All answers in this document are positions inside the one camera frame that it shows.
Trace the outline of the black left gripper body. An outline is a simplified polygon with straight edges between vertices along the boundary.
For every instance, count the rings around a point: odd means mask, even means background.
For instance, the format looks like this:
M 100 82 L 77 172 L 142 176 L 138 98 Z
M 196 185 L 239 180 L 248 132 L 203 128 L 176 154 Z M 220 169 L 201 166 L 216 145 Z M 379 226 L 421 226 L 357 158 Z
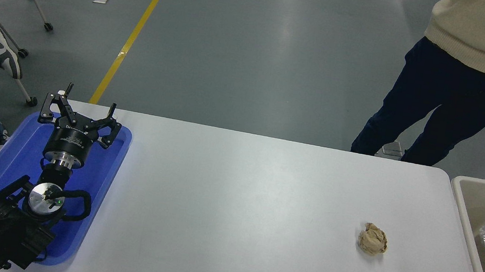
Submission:
M 98 139 L 98 131 L 82 131 L 56 119 L 54 130 L 43 149 L 44 157 L 51 158 L 54 153 L 65 152 L 78 162 L 85 162 L 89 156 L 91 146 Z

